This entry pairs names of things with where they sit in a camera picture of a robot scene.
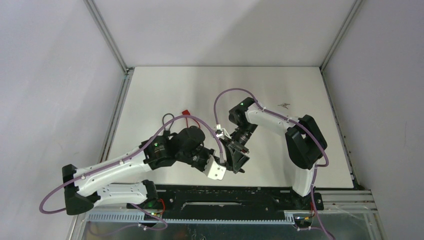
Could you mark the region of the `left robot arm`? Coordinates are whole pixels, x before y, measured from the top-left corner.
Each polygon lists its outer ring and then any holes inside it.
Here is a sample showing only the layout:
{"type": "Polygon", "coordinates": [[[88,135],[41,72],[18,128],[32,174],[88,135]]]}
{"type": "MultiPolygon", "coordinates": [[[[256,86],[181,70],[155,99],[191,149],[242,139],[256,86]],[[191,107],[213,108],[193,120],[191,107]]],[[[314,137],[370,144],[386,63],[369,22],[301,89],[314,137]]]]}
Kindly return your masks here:
{"type": "Polygon", "coordinates": [[[113,163],[103,162],[85,168],[73,164],[62,167],[64,201],[67,215],[79,215],[91,209],[112,204],[136,204],[153,208],[158,194],[153,181],[123,183],[131,175],[138,175],[171,167],[176,162],[189,165],[213,180],[222,180],[232,171],[230,161],[220,162],[215,150],[204,147],[206,136],[196,127],[186,127],[178,133],[164,133],[152,142],[144,141],[113,163]]]}

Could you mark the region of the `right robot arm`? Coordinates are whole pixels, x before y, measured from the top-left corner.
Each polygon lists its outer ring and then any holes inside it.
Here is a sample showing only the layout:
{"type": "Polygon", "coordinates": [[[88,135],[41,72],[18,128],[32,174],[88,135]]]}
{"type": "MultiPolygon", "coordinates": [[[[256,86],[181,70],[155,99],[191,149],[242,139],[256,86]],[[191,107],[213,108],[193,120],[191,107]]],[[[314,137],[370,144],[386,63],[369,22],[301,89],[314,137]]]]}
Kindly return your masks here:
{"type": "Polygon", "coordinates": [[[252,97],[245,98],[229,110],[228,119],[236,125],[235,130],[220,141],[224,145],[227,169],[238,173],[250,159],[246,147],[258,126],[285,139],[289,157],[288,173],[291,188],[291,204],[304,209],[311,202],[311,185],[316,176],[314,169],[328,147],[327,141],[310,115],[289,117],[260,108],[252,97]]]}

